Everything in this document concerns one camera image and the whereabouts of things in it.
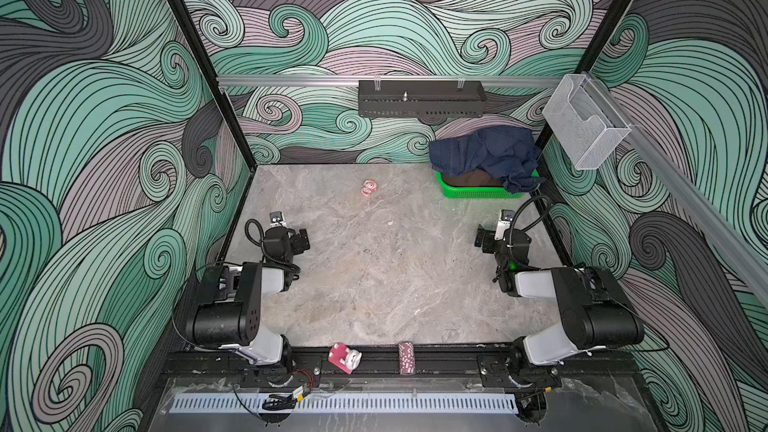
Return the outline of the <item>dark blue denim trousers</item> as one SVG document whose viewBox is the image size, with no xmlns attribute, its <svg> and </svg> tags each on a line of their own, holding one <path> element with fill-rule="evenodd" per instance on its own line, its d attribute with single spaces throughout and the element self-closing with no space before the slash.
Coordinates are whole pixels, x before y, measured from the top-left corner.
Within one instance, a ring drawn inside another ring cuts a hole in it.
<svg viewBox="0 0 768 432">
<path fill-rule="evenodd" d="M 512 193 L 532 192 L 544 183 L 538 175 L 541 149 L 529 129 L 483 128 L 469 135 L 433 141 L 428 156 L 433 170 L 459 176 L 483 170 Z"/>
</svg>

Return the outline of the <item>small pink white toy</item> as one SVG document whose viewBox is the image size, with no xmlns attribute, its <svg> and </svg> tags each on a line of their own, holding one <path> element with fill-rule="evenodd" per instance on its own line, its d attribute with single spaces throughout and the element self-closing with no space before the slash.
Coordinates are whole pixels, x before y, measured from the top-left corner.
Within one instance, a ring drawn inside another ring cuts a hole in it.
<svg viewBox="0 0 768 432">
<path fill-rule="evenodd" d="M 361 193 L 364 196 L 368 197 L 368 196 L 372 195 L 373 193 L 375 193 L 377 190 L 378 190 L 378 185 L 377 185 L 377 183 L 375 181 L 373 181 L 373 180 L 366 180 L 362 184 Z"/>
</svg>

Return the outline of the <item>pink dotted cylinder block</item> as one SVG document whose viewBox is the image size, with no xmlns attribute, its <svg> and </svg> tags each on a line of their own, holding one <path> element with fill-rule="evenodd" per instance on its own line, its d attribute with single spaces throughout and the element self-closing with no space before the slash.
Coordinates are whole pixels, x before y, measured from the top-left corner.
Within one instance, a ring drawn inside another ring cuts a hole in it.
<svg viewBox="0 0 768 432">
<path fill-rule="evenodd" d="M 416 373 L 416 360 L 414 344 L 401 342 L 398 344 L 399 373 L 401 375 L 414 375 Z"/>
</svg>

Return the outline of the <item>pink white clip object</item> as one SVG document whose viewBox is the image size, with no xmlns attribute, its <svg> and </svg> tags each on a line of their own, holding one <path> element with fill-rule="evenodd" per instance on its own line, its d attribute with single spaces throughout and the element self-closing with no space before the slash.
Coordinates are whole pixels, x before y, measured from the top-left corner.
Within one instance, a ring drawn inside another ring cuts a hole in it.
<svg viewBox="0 0 768 432">
<path fill-rule="evenodd" d="M 328 353 L 328 361 L 346 374 L 352 374 L 360 365 L 362 353 L 344 343 L 334 343 Z"/>
</svg>

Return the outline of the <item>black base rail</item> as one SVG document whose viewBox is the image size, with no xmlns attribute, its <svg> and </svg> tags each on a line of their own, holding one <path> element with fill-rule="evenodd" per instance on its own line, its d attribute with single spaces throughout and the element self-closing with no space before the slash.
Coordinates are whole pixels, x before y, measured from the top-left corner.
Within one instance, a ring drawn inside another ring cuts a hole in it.
<svg viewBox="0 0 768 432">
<path fill-rule="evenodd" d="M 458 379 L 484 388 L 523 390 L 558 387 L 564 378 L 631 376 L 638 367 L 628 353 L 592 352 L 534 366 L 511 343 L 416 345 L 411 373 L 401 371 L 396 345 L 355 347 L 362 353 L 351 373 L 331 363 L 329 347 L 296 347 L 276 365 L 256 366 L 231 352 L 175 352 L 163 366 L 163 378 L 232 379 L 247 387 L 275 390 L 297 381 L 313 388 L 339 389 L 352 380 Z"/>
</svg>

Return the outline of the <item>clear plastic wall bin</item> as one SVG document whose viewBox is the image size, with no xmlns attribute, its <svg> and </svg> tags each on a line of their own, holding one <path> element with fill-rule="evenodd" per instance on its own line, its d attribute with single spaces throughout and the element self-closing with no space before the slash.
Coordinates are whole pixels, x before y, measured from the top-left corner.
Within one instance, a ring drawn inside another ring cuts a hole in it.
<svg viewBox="0 0 768 432">
<path fill-rule="evenodd" d="M 607 86 L 588 73 L 562 78 L 543 109 L 576 170 L 596 170 L 630 134 L 629 119 Z"/>
</svg>

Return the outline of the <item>right aluminium side rail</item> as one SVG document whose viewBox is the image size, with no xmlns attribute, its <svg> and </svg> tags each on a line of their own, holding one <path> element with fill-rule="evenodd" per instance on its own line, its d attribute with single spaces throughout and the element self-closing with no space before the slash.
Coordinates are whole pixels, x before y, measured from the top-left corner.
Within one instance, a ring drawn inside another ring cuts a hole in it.
<svg viewBox="0 0 768 432">
<path fill-rule="evenodd" d="M 586 89 L 594 96 L 596 112 L 628 130 L 626 138 L 654 171 L 654 176 L 686 210 L 706 241 L 735 275 L 762 303 L 767 303 L 767 264 L 691 181 L 694 168 L 685 151 L 684 134 L 662 110 L 660 102 L 632 89 L 629 102 L 614 96 L 605 84 L 591 74 Z"/>
</svg>

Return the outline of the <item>black perforated wall shelf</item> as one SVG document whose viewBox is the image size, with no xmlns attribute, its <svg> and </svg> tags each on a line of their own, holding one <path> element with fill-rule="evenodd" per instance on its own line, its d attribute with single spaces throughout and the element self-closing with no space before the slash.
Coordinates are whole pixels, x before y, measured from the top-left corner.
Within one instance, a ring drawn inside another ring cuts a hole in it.
<svg viewBox="0 0 768 432">
<path fill-rule="evenodd" d="M 477 118 L 487 95 L 480 81 L 361 80 L 358 112 L 365 118 Z"/>
</svg>

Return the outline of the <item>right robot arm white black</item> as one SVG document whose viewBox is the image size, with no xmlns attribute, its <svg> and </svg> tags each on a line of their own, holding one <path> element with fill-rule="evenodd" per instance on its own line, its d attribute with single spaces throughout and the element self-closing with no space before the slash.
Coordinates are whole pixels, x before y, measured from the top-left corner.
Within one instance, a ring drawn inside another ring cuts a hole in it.
<svg viewBox="0 0 768 432">
<path fill-rule="evenodd" d="M 478 226 L 474 246 L 494 257 L 493 282 L 502 293 L 526 299 L 550 299 L 557 322 L 513 342 L 509 367 L 518 372 L 544 367 L 594 351 L 638 345 L 645 324 L 613 273 L 585 265 L 534 267 L 529 262 L 529 231 L 549 216 L 552 200 L 537 195 L 518 209 L 503 209 L 496 228 Z"/>
</svg>

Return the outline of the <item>horizontal aluminium back rail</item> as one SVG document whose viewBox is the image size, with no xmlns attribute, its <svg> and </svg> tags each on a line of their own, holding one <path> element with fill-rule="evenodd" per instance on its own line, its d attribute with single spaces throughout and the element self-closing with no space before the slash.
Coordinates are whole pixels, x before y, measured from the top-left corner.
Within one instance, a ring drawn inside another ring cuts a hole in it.
<svg viewBox="0 0 768 432">
<path fill-rule="evenodd" d="M 309 74 L 261 74 L 261 75 L 218 75 L 221 87 L 354 87 L 360 81 L 383 82 L 400 80 L 412 82 L 441 81 L 456 84 L 479 81 L 490 88 L 554 88 L 562 76 L 379 76 L 379 75 L 309 75 Z"/>
</svg>

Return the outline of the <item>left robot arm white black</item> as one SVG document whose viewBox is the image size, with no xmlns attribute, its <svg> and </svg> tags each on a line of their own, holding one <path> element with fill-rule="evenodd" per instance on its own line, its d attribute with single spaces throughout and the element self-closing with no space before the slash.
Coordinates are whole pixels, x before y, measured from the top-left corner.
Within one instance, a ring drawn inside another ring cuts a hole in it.
<svg viewBox="0 0 768 432">
<path fill-rule="evenodd" d="M 257 368 L 291 373 L 291 345 L 262 323 L 262 299 L 288 291 L 299 280 L 294 258 L 311 248 L 308 232 L 288 227 L 276 211 L 268 226 L 247 220 L 244 234 L 261 258 L 205 267 L 181 337 L 197 349 L 232 352 Z"/>
</svg>

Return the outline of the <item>brown folded trousers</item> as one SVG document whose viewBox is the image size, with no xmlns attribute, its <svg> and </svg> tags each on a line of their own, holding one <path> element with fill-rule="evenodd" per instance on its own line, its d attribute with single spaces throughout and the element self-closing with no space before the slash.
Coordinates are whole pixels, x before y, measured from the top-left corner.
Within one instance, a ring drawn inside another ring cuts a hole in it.
<svg viewBox="0 0 768 432">
<path fill-rule="evenodd" d="M 442 174 L 441 178 L 446 185 L 455 188 L 499 188 L 503 186 L 499 179 L 494 178 L 483 170 L 474 170 L 459 176 Z"/>
</svg>

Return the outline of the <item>green plastic basket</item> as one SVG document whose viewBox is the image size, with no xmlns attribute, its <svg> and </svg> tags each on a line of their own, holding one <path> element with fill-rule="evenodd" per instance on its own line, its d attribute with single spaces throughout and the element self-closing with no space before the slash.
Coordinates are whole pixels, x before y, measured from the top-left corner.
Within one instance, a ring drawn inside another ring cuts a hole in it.
<svg viewBox="0 0 768 432">
<path fill-rule="evenodd" d="M 527 194 L 527 191 L 509 192 L 504 186 L 499 188 L 455 188 L 446 185 L 442 181 L 441 175 L 440 172 L 436 173 L 437 183 L 442 194 L 450 199 L 517 199 Z"/>
</svg>

